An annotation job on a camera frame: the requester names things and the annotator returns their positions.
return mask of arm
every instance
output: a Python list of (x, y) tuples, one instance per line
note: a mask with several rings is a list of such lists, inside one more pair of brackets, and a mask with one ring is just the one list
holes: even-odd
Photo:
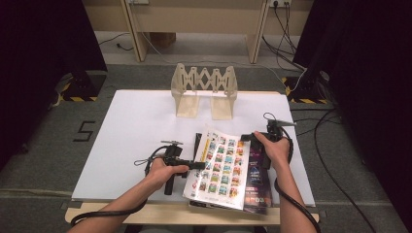
[[(175, 173), (184, 173), (188, 166), (166, 166), (161, 158), (154, 160), (151, 171), (147, 177), (131, 187), (121, 197), (109, 203), (100, 211), (129, 210), (139, 206), (152, 193), (159, 190), (164, 183)], [(68, 232), (114, 232), (128, 216), (103, 216), (91, 217), (82, 220)]]
[[(263, 143), (266, 153), (272, 161), (279, 186), (300, 205), (305, 206), (288, 163), (289, 141), (284, 138), (279, 142), (273, 143), (257, 131), (255, 136)], [(280, 197), (280, 209), (281, 232), (316, 232), (309, 219), (282, 196)]]

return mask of person's left hand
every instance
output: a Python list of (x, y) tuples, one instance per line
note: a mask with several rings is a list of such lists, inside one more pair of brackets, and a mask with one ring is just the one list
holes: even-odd
[(166, 166), (162, 158), (156, 158), (146, 179), (151, 181), (156, 189), (160, 189), (173, 174), (185, 173), (188, 169), (186, 165)]

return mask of expandable book stand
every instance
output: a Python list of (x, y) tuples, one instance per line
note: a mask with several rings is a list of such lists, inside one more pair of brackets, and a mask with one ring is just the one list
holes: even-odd
[(237, 97), (237, 81), (233, 66), (227, 67), (222, 76), (219, 69), (214, 69), (210, 75), (208, 70), (203, 68), (198, 74), (197, 67), (191, 67), (187, 73), (185, 66), (178, 63), (171, 84), (176, 117), (196, 117), (200, 98), (198, 91), (207, 90), (212, 90), (212, 119), (232, 119), (233, 104)]

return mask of yellow and black hazard tape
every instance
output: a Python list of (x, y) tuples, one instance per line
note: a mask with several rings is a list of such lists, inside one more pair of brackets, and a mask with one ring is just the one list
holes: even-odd
[(292, 103), (302, 103), (302, 104), (326, 104), (326, 99), (318, 99), (318, 98), (295, 98), (292, 96), (291, 89), (288, 85), (286, 85), (286, 81), (288, 78), (282, 78), (282, 82), (286, 87), (286, 96), (288, 97), (288, 101)]
[(68, 82), (60, 92), (60, 101), (74, 101), (74, 102), (85, 102), (85, 101), (96, 101), (97, 96), (70, 96), (67, 94), (67, 90), (70, 87), (71, 82)]

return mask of gray carpet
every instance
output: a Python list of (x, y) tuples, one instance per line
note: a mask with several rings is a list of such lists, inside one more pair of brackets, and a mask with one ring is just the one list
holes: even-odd
[[(117, 89), (170, 89), (174, 66), (109, 65), (109, 72), (95, 102), (61, 102), (52, 108), (28, 142), (28, 153), (14, 155), (0, 173), (0, 232), (64, 232), (65, 208), (86, 163), (104, 116)], [(274, 74), (264, 68), (236, 68), (239, 90), (275, 90), (285, 93)], [(295, 72), (278, 71), (280, 77)], [(313, 131), (331, 104), (291, 103), (299, 121), (296, 134), (312, 186), (323, 232), (370, 232), (359, 212), (333, 183), (316, 153)], [(339, 113), (321, 125), (317, 139), (322, 159), (342, 188), (360, 206), (378, 232), (407, 232), (385, 192), (362, 164)], [(88, 142), (78, 130), (93, 131)], [(269, 232), (277, 232), (269, 227)]]

